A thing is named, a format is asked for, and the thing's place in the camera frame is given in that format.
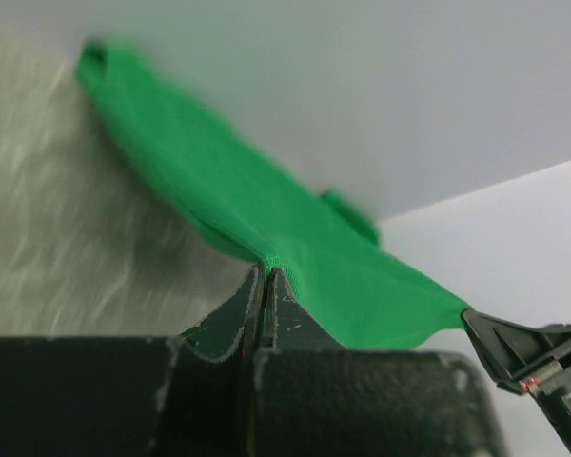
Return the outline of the green tank top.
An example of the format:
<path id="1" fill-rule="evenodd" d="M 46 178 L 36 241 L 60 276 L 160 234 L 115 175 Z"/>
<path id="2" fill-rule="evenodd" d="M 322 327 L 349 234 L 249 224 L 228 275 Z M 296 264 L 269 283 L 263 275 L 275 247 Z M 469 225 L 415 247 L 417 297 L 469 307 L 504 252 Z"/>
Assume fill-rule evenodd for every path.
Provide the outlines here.
<path id="1" fill-rule="evenodd" d="M 464 300 L 384 252 L 352 207 L 300 185 L 133 49 L 88 42 L 76 76 L 143 181 L 216 249 L 282 269 L 345 347 L 410 349 L 461 326 Z"/>

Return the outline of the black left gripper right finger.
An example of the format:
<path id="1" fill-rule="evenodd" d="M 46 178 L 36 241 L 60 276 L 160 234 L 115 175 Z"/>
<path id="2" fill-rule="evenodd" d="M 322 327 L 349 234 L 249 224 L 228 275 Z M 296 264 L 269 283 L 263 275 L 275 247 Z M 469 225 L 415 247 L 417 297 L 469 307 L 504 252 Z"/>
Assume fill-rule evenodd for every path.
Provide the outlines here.
<path id="1" fill-rule="evenodd" d="M 265 288 L 253 355 L 251 456 L 503 456 L 480 373 L 443 351 L 351 350 L 296 301 L 286 275 Z"/>

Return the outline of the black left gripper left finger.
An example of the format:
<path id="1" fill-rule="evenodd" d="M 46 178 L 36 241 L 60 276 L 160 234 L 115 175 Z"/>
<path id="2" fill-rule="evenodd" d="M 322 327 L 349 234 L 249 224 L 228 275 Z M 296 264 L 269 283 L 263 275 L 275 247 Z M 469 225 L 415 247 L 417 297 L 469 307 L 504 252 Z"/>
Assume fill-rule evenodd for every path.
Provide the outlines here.
<path id="1" fill-rule="evenodd" d="M 0 337 L 0 456 L 240 456 L 264 279 L 180 335 Z"/>

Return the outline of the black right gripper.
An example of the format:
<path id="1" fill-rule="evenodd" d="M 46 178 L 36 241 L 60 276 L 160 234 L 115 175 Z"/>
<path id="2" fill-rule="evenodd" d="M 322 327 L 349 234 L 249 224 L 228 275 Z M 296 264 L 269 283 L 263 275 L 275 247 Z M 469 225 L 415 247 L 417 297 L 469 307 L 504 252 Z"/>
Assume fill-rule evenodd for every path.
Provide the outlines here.
<path id="1" fill-rule="evenodd" d="M 461 319 L 497 387 L 531 395 L 571 453 L 571 323 L 530 328 L 471 309 Z"/>

